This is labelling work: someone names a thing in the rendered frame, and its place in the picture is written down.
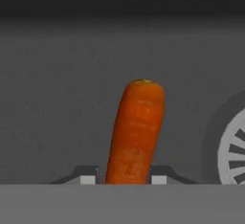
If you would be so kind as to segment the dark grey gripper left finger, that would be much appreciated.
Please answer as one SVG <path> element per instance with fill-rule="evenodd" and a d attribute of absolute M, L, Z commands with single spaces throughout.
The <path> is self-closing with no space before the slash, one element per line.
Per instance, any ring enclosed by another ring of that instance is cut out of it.
<path fill-rule="evenodd" d="M 77 166 L 73 172 L 53 182 L 53 185 L 97 185 L 100 183 L 98 166 Z"/>

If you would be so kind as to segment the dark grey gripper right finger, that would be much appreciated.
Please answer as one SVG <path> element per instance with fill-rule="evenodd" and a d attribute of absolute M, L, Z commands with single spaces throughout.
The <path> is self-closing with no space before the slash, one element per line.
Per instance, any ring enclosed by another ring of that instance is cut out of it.
<path fill-rule="evenodd" d="M 178 175 L 171 166 L 151 166 L 148 183 L 151 185 L 191 185 L 194 184 L 194 181 Z"/>

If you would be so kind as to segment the orange carrot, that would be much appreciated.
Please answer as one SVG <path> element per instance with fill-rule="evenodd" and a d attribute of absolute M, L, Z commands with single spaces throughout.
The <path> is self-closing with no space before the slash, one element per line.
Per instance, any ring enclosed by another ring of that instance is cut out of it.
<path fill-rule="evenodd" d="M 114 123 L 104 182 L 145 184 L 165 115 L 164 88 L 151 79 L 124 89 Z"/>

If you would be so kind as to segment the round grey sink drain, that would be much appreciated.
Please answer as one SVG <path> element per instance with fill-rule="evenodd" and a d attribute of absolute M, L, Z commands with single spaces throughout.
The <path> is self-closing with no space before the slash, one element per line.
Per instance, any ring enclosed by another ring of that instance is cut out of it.
<path fill-rule="evenodd" d="M 245 91 L 212 115 L 203 140 L 201 169 L 206 184 L 245 184 Z"/>

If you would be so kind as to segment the grey sink basin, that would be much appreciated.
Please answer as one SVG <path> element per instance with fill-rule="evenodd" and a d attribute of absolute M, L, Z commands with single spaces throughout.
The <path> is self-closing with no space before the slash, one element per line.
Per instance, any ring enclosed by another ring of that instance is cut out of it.
<path fill-rule="evenodd" d="M 104 168 L 126 84 L 166 91 L 154 161 L 201 177 L 212 115 L 245 91 L 245 17 L 0 20 L 0 183 Z"/>

